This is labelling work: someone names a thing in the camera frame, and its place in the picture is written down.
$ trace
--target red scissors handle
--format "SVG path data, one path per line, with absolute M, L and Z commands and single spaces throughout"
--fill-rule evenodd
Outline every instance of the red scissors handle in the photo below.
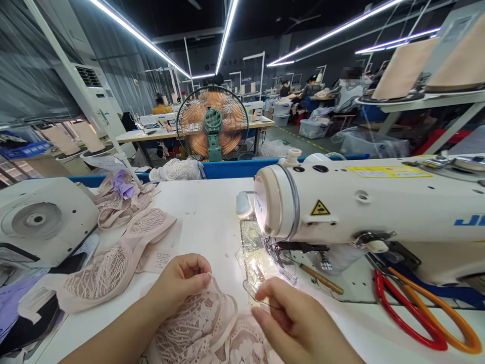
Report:
M 431 322 L 417 310 L 413 304 L 404 297 L 404 295 L 399 292 L 399 290 L 385 277 L 383 277 L 382 272 L 379 270 L 374 270 L 375 278 L 375 290 L 377 298 L 381 305 L 384 307 L 388 315 L 398 324 L 401 329 L 403 329 L 409 336 L 419 341 L 421 344 L 427 347 L 438 350 L 446 351 L 448 350 L 448 344 L 446 343 L 445 337 L 435 328 Z M 411 312 L 411 314 L 418 320 L 418 322 L 428 331 L 433 340 L 429 340 L 424 336 L 418 334 L 414 331 L 407 323 L 403 321 L 402 318 L 393 310 L 389 302 L 385 297 L 384 284 L 391 291 L 391 293 L 396 297 L 396 299 L 401 302 L 406 309 Z

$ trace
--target plastic bin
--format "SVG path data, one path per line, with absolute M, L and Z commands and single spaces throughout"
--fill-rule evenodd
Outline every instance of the plastic bin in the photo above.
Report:
M 246 152 L 239 155 L 237 160 L 251 160 L 254 158 L 255 154 L 253 152 Z
M 327 134 L 332 122 L 327 125 L 323 123 L 316 123 L 308 119 L 303 119 L 300 123 L 300 132 L 298 135 L 308 139 L 323 138 Z
M 291 103 L 273 103 L 274 111 L 273 115 L 288 115 L 289 111 L 292 109 Z
M 274 126 L 282 127 L 288 124 L 289 114 L 286 115 L 273 115 Z
M 52 147 L 48 142 L 32 143 L 15 149 L 0 149 L 0 154 L 6 159 L 19 159 L 33 157 L 49 150 Z
M 342 154 L 369 154 L 369 158 L 409 157 L 409 141 L 373 132 L 350 132 L 345 135 Z

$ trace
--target yellow shirt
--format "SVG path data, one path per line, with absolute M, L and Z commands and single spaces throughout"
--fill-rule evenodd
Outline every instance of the yellow shirt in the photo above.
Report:
M 153 115 L 160 115 L 160 114 L 167 114 L 172 112 L 172 109 L 169 107 L 165 107 L 163 105 L 157 106 L 156 108 L 153 109 L 152 114 Z

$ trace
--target yellow floor line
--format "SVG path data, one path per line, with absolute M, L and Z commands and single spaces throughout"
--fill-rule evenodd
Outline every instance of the yellow floor line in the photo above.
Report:
M 301 136 L 299 136 L 299 135 L 296 135 L 296 134 L 294 134 L 294 133 L 292 133 L 292 132 L 290 132 L 290 131 L 288 131 L 288 130 L 286 130 L 286 129 L 283 129 L 283 128 L 282 128 L 281 130 L 286 131 L 288 134 L 291 134 L 291 135 L 293 135 L 294 137 L 296 137 L 296 138 L 298 138 L 298 139 L 301 139 L 301 140 L 303 140 L 303 141 L 306 141 L 308 144 L 311 144 L 311 145 L 313 145 L 314 147 L 320 148 L 321 150 L 323 150 L 323 151 L 325 151 L 325 152 L 327 152 L 327 153 L 330 153 L 330 151 L 329 151 L 329 150 L 327 150 L 327 149 L 325 149 L 324 147 L 321 147 L 321 146 L 319 146 L 318 144 L 312 143 L 311 141 L 306 140 L 305 138 L 303 138 L 303 137 L 301 137 Z

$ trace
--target black shirt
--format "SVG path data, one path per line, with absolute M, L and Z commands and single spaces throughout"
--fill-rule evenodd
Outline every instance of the black shirt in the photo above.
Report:
M 289 87 L 282 86 L 281 87 L 281 92 L 279 93 L 281 97 L 286 97 L 289 95 Z

